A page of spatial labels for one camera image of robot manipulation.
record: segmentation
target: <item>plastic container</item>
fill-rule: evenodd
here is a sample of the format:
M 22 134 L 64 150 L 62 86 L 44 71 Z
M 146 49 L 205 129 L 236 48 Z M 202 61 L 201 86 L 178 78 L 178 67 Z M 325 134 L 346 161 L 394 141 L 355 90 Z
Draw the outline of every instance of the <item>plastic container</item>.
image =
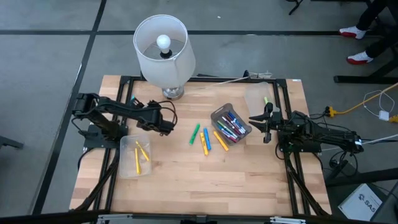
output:
M 268 102 L 272 103 L 275 108 L 274 94 L 270 94 L 270 84 L 267 82 L 260 82 L 256 84 L 250 84 L 246 87 L 244 93 L 244 100 L 249 108 L 250 116 L 257 116 L 264 113 L 264 107 L 266 103 L 264 97 L 268 99 Z
M 246 132 L 242 135 L 237 135 L 238 138 L 236 139 L 237 142 L 233 142 L 232 140 L 230 140 L 229 138 L 227 138 L 223 132 L 218 128 L 218 123 L 217 121 L 221 121 L 227 128 L 231 129 L 228 124 L 226 124 L 222 117 L 226 117 L 226 115 L 228 114 L 228 112 L 231 112 L 233 114 L 233 116 L 236 118 L 236 120 L 239 122 L 239 124 L 241 124 L 243 126 L 243 128 L 246 130 Z M 241 117 L 239 117 L 239 115 L 235 112 L 234 108 L 232 107 L 231 103 L 227 103 L 224 106 L 218 108 L 216 111 L 212 112 L 212 114 L 210 115 L 211 118 L 211 124 L 213 125 L 213 127 L 216 129 L 216 131 L 218 132 L 218 134 L 220 135 L 220 137 L 224 140 L 224 142 L 230 146 L 233 146 L 235 144 L 237 144 L 238 142 L 240 142 L 240 140 L 242 140 L 244 137 L 246 137 L 250 132 L 251 132 L 251 127 L 248 126 L 242 119 Z
M 146 160 L 136 141 L 138 141 L 138 143 L 148 155 L 149 161 Z M 138 151 L 138 161 L 141 167 L 141 174 L 137 174 L 136 148 Z M 122 137 L 120 140 L 119 175 L 123 178 L 149 175 L 152 172 L 151 158 L 152 157 L 150 154 L 150 142 L 148 135 L 136 134 L 132 136 Z

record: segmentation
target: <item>light bulb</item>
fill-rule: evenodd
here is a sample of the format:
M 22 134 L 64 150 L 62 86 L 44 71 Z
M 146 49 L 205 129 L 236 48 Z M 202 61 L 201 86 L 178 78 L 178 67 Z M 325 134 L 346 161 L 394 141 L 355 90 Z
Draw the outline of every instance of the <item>light bulb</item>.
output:
M 169 52 L 170 42 L 170 37 L 164 34 L 158 36 L 156 39 L 156 44 L 163 54 L 167 54 Z

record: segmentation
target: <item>white cable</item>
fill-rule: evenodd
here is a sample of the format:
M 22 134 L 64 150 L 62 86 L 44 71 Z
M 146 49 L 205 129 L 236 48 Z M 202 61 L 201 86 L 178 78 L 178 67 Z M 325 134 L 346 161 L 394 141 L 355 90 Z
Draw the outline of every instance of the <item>white cable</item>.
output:
M 217 85 L 222 85 L 222 84 L 225 84 L 225 83 L 237 82 L 237 81 L 240 81 L 240 80 L 247 79 L 249 77 L 250 78 L 252 78 L 252 77 L 270 78 L 272 76 L 272 73 L 268 72 L 268 71 L 266 73 L 249 72 L 249 74 L 250 74 L 249 76 L 246 76 L 246 77 L 243 77 L 243 78 L 237 78 L 237 79 L 234 79 L 234 80 L 228 80 L 228 81 L 221 82 L 221 83 L 215 83 L 215 84 L 211 84 L 211 85 L 207 85 L 207 86 L 203 86 L 203 87 L 198 87 L 198 88 L 194 88 L 194 90 L 205 89 L 205 88 L 209 88 L 209 87 L 213 87 L 213 86 L 217 86 Z
M 392 136 L 388 136 L 388 137 L 384 137 L 384 138 L 380 138 L 380 139 L 376 139 L 376 140 L 372 140 L 372 141 L 363 142 L 362 145 L 370 144 L 370 143 L 374 143 L 374 142 L 378 142 L 378 141 L 382 141 L 382 140 L 386 140 L 386 139 L 390 139 L 390 138 L 395 138 L 395 137 L 398 137 L 398 134 L 395 134 L 395 135 L 392 135 Z M 330 149 L 322 149 L 322 152 L 323 151 L 334 150 L 334 149 L 340 149 L 340 147 L 333 147 L 333 148 L 330 148 Z
M 391 110 L 390 110 L 390 113 L 391 113 L 392 110 L 394 109 L 394 106 L 395 106 L 396 103 L 395 103 L 395 101 L 391 98 L 391 96 L 387 95 L 387 93 L 385 93 L 385 92 L 383 92 L 383 91 L 381 91 L 381 90 L 376 90 L 376 91 L 372 91 L 372 92 L 369 92 L 369 93 L 365 94 L 365 95 L 363 96 L 363 101 L 365 102 L 366 96 L 368 96 L 368 95 L 371 94 L 371 93 L 375 93 L 375 92 L 381 92 L 380 97 L 379 97 L 379 107 L 380 107 L 380 109 L 382 109 L 383 111 L 386 111 L 386 110 L 381 106 L 381 96 L 384 94 L 384 95 L 386 95 L 388 98 L 390 98 L 390 100 L 392 101 L 392 106 L 391 106 Z M 377 114 L 373 113 L 371 110 L 369 110 L 368 107 L 365 105 L 365 103 L 363 103 L 363 107 L 364 107 L 367 111 L 369 111 L 371 114 L 373 114 L 374 116 L 379 117 L 379 115 L 377 115 Z

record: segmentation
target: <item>sneaker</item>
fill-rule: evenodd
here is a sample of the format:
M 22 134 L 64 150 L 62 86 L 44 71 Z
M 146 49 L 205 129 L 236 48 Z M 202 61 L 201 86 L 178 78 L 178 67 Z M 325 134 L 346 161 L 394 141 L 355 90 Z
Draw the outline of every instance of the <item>sneaker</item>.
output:
M 356 55 L 349 56 L 347 58 L 347 62 L 352 65 L 363 65 L 365 63 L 369 63 L 373 61 L 373 58 L 369 57 L 366 54 L 366 51 L 358 53 Z
M 354 37 L 355 39 L 360 40 L 365 36 L 366 30 L 359 30 L 358 28 L 356 28 L 356 26 L 353 26 L 348 28 L 342 28 L 338 32 L 343 37 Z

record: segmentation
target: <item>concrete floor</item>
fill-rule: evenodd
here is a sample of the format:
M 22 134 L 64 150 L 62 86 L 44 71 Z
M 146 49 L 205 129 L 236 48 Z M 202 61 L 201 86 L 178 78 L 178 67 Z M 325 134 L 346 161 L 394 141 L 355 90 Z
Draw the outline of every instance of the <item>concrete floor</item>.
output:
M 91 30 L 100 6 L 100 0 L 0 2 L 0 29 Z M 264 0 L 108 0 L 99 29 L 134 30 L 151 15 L 170 14 L 184 22 L 188 30 L 337 30 L 354 25 L 366 8 L 363 3 L 305 0 L 288 16 L 292 7 L 286 1 Z M 387 11 L 381 17 L 391 21 Z M 0 35 L 0 135 L 25 143 L 21 151 L 8 147 L 0 151 L 2 217 L 30 212 L 87 40 L 86 35 Z M 241 77 L 246 69 L 268 70 L 274 78 L 302 79 L 311 113 L 321 112 L 326 105 L 338 110 L 350 108 L 365 93 L 387 87 L 336 84 L 332 79 L 334 75 L 369 74 L 390 59 L 387 51 L 369 65 L 346 63 L 348 55 L 377 40 L 372 37 L 358 41 L 343 37 L 191 35 L 190 40 L 197 73 Z M 138 74 L 132 36 L 97 36 L 80 91 L 97 92 L 103 75 Z M 389 94 L 398 99 L 398 90 Z M 368 106 L 376 110 L 376 101 Z M 328 122 L 371 139 L 396 134 L 397 130 L 396 124 L 380 121 L 364 108 Z M 68 210 L 82 145 L 83 138 L 70 126 L 43 212 Z M 358 154 L 359 171 L 396 167 L 394 147 L 395 143 L 366 146 L 366 151 Z M 323 153 L 325 167 L 333 153 Z M 396 181 L 377 184 L 391 190 Z M 395 198 L 389 197 L 374 221 L 397 223 L 392 211 L 395 203 Z

